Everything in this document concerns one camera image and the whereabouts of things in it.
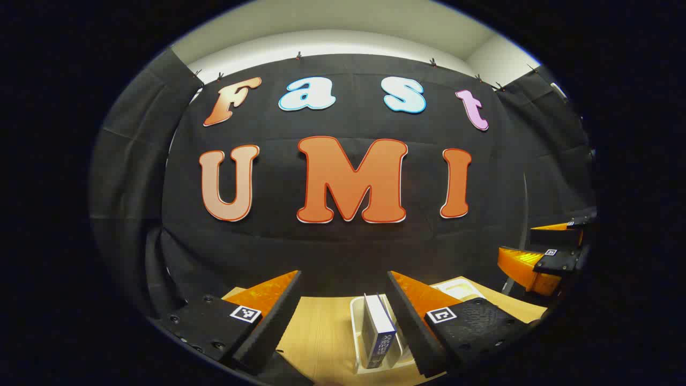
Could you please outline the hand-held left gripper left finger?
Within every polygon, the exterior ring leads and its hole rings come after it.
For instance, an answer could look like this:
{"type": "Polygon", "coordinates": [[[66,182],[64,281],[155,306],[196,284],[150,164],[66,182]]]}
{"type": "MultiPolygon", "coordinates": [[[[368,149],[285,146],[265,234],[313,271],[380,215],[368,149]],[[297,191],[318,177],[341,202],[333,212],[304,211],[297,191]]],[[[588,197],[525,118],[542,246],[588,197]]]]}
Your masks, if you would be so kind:
{"type": "Polygon", "coordinates": [[[267,366],[301,300],[301,275],[291,271],[223,298],[196,295],[158,321],[210,361],[255,376],[267,366]]]}

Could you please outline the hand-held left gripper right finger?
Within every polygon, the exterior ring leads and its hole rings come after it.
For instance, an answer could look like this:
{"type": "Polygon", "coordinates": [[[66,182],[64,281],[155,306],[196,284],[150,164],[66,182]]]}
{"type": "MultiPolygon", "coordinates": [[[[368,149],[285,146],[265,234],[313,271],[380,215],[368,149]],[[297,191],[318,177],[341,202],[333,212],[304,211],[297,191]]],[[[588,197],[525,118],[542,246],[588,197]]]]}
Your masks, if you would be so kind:
{"type": "Polygon", "coordinates": [[[506,352],[536,321],[524,322],[485,298],[461,301],[387,272],[387,300],[420,374],[465,374],[506,352]]]}

